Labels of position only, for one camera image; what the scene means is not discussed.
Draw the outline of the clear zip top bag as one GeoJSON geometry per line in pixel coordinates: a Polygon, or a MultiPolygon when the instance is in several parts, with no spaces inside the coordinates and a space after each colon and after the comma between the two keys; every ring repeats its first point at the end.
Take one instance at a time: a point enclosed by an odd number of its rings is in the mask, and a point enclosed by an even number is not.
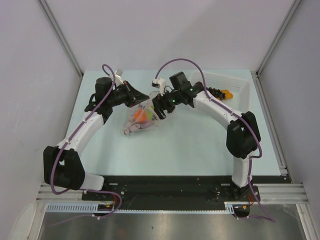
{"type": "Polygon", "coordinates": [[[156,97],[159,93],[159,91],[152,91],[148,95],[149,99],[128,109],[127,121],[123,127],[123,133],[125,135],[130,135],[138,131],[155,129],[165,122],[164,119],[160,119],[156,114],[152,103],[152,98],[156,97]]]}

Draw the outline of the orange toy tangerine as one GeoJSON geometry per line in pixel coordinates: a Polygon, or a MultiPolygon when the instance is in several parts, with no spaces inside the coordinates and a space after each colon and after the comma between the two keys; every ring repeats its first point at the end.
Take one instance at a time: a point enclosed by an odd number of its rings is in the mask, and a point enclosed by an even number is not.
{"type": "Polygon", "coordinates": [[[134,121],[137,123],[143,123],[148,120],[147,113],[145,109],[138,109],[133,114],[134,121]]]}

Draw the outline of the grey toy fish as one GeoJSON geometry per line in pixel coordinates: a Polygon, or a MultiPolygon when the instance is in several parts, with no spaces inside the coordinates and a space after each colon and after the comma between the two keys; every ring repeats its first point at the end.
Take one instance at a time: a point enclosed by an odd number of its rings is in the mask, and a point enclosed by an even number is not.
{"type": "Polygon", "coordinates": [[[141,129],[141,126],[134,122],[128,122],[124,128],[123,133],[129,135],[130,133],[136,132],[141,129]]]}

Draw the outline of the green toy apple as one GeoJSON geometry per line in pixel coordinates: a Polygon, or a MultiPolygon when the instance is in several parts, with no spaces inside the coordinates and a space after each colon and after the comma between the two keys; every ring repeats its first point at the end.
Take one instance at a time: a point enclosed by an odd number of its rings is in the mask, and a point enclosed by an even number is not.
{"type": "Polygon", "coordinates": [[[150,121],[157,120],[157,116],[150,109],[146,110],[146,115],[147,115],[147,119],[150,121]]]}

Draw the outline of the purple toy eggplant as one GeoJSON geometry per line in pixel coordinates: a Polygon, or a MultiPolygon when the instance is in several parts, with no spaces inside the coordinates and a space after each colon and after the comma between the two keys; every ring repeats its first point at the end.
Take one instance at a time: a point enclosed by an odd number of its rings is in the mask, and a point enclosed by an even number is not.
{"type": "Polygon", "coordinates": [[[148,120],[148,121],[145,121],[145,122],[140,123],[139,125],[140,125],[140,127],[141,127],[142,129],[147,129],[147,128],[150,128],[151,126],[154,125],[154,121],[148,120]]]}

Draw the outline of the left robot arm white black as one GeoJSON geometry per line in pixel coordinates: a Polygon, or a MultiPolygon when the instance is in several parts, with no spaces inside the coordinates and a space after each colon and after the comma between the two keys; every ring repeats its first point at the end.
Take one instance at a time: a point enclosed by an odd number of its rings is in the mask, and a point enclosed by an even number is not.
{"type": "Polygon", "coordinates": [[[95,83],[80,124],[74,132],[56,146],[47,146],[43,151],[44,181],[52,188],[67,190],[93,190],[100,200],[110,196],[111,188],[104,184],[104,177],[84,170],[80,156],[95,133],[107,122],[113,108],[119,105],[134,107],[149,96],[136,90],[119,76],[100,77],[95,83]]]}

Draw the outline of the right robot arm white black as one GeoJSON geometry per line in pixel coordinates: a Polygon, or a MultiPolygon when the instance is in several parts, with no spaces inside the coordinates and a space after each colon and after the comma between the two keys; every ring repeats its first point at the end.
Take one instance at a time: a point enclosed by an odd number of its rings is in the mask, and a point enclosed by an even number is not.
{"type": "Polygon", "coordinates": [[[255,115],[247,111],[233,110],[215,98],[201,81],[191,83],[181,71],[169,78],[173,89],[166,90],[166,81],[155,78],[152,86],[159,93],[152,99],[154,111],[164,120],[179,104],[188,105],[217,121],[226,130],[226,147],[233,156],[231,196],[242,201],[252,188],[252,159],[255,150],[260,150],[261,135],[255,115]]]}

